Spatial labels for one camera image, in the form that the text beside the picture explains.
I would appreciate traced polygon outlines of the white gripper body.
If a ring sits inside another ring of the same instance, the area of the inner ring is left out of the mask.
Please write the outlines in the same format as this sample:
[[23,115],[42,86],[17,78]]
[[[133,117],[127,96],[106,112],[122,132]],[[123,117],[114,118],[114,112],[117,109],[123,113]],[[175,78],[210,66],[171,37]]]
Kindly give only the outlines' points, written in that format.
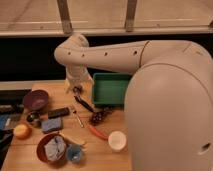
[[66,79],[64,82],[65,92],[69,93],[75,86],[84,82],[94,83],[86,67],[71,66],[66,68]]

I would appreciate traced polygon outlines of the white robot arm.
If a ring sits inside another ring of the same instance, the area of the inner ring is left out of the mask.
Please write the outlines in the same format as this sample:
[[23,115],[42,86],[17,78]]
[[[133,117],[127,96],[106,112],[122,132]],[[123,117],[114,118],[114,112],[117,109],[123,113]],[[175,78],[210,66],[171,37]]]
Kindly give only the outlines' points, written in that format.
[[213,171],[213,57],[183,40],[90,47],[73,35],[54,52],[75,66],[128,73],[124,102],[133,171]]

